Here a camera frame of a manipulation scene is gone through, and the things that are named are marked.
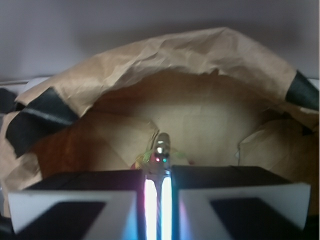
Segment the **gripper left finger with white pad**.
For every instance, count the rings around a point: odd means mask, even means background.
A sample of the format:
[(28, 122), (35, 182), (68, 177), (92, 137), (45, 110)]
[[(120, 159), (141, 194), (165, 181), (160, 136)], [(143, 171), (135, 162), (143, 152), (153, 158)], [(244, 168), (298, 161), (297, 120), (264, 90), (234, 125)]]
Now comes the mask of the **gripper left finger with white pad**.
[(141, 170), (64, 172), (8, 194), (17, 240), (143, 240)]

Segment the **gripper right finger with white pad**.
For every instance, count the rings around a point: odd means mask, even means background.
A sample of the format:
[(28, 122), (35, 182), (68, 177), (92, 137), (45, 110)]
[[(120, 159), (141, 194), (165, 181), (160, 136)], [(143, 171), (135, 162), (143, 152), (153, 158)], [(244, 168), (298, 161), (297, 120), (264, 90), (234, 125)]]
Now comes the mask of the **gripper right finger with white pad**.
[(305, 240), (311, 187), (256, 166), (172, 168), (174, 240)]

